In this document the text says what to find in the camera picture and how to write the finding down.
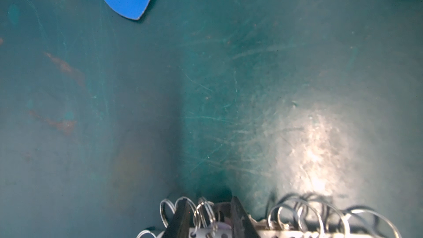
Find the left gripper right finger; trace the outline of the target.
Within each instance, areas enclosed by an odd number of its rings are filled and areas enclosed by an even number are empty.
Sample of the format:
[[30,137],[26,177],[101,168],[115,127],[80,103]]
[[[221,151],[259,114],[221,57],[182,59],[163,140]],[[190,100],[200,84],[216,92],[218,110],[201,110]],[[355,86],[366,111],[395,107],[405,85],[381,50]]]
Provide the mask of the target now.
[[231,199],[230,216],[233,238],[260,238],[249,215],[236,196],[233,196]]

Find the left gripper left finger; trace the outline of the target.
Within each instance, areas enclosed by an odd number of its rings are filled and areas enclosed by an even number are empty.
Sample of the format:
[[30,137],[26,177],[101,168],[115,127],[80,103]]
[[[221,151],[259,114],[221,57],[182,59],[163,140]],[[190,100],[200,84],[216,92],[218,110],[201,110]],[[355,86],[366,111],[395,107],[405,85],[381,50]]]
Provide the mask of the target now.
[[[165,207],[168,206],[173,212],[170,221],[167,220]],[[190,229],[190,210],[192,201],[190,199],[178,199],[173,204],[169,199],[163,199],[161,202],[161,219],[165,230],[162,238],[188,238]]]

